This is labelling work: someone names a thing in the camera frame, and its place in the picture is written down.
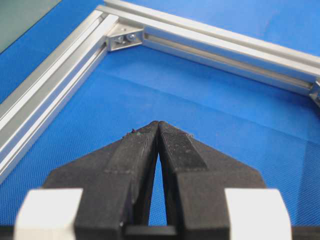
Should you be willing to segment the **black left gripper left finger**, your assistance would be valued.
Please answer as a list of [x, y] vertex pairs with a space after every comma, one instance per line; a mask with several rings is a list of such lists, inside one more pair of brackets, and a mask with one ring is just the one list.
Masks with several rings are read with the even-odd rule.
[[43, 187], [83, 190], [75, 219], [79, 232], [120, 232], [149, 221], [158, 158], [158, 121], [50, 172]]

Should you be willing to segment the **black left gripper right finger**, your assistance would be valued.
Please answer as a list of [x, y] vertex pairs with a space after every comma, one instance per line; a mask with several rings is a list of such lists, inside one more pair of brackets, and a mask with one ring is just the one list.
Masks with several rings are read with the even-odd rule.
[[167, 223], [180, 234], [229, 234], [225, 189], [266, 188], [256, 169], [164, 121], [158, 150]]

